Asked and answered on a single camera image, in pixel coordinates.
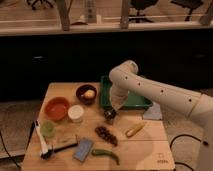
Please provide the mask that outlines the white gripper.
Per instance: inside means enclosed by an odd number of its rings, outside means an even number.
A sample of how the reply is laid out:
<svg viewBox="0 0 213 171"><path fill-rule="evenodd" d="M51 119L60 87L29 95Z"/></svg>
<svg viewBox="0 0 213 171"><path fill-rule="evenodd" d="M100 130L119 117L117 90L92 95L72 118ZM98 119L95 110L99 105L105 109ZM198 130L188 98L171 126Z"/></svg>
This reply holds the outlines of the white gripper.
<svg viewBox="0 0 213 171"><path fill-rule="evenodd" d="M110 103L115 111L122 108L127 100L129 92L127 90L121 90L116 87L110 89Z"/></svg>

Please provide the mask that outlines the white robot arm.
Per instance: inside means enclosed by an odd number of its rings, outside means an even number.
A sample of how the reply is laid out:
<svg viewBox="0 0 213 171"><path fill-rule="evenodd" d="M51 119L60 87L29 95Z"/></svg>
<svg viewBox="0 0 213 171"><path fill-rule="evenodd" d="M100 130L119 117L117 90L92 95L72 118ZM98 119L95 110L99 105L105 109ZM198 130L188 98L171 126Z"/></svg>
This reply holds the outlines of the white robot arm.
<svg viewBox="0 0 213 171"><path fill-rule="evenodd" d="M144 96L187 116L203 128L195 171L213 171L213 97L138 76L138 66L127 60L109 72L110 103L119 110L129 92Z"/></svg>

